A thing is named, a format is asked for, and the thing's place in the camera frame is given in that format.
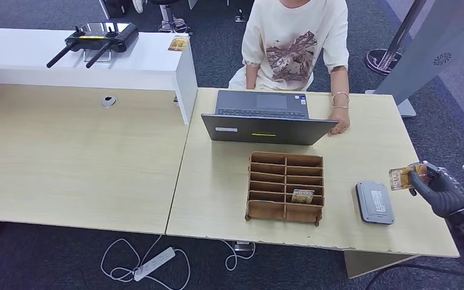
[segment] black cable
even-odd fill
[[[440,272],[440,273],[446,273],[446,274],[451,274],[455,276],[461,276],[464,277],[464,272],[458,272],[458,271],[453,271],[453,270],[445,270],[445,269],[439,269],[439,268],[433,268],[433,267],[428,267],[428,266],[421,266],[421,265],[409,265],[409,264],[398,264],[398,265],[393,265],[386,267],[385,269],[380,270],[367,284],[366,290],[371,289],[373,286],[374,282],[385,272],[387,272],[390,269],[394,268],[401,268],[401,267],[406,267],[406,268],[414,268],[414,269],[422,269],[422,270],[428,270],[428,271],[434,271],[434,272]]]

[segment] laptop touchpad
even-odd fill
[[[287,96],[259,94],[257,95],[258,108],[287,109]]]

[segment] small card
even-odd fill
[[[291,202],[296,204],[310,204],[312,202],[313,190],[295,189],[292,191]]]
[[[414,166],[408,166],[404,168],[391,169],[388,171],[388,178],[390,180],[390,189],[412,189],[413,186],[410,184],[410,176],[408,173],[415,171],[419,174],[420,179],[424,183],[428,183],[428,173],[425,164],[418,164]]]
[[[184,51],[188,40],[189,40],[189,36],[176,35],[173,38],[172,43],[170,43],[170,47],[168,47],[168,50],[170,50],[170,51]]]

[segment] laptop keyboard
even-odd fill
[[[226,116],[244,116],[244,117],[268,117],[268,118],[289,118],[305,119],[304,112],[280,112],[280,111],[254,111],[238,109],[219,109],[219,115]]]

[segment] chair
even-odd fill
[[[159,32],[166,33],[190,33],[190,28],[182,19],[174,19],[171,4],[179,0],[148,0],[153,5],[159,5],[163,13],[163,21],[159,26]]]

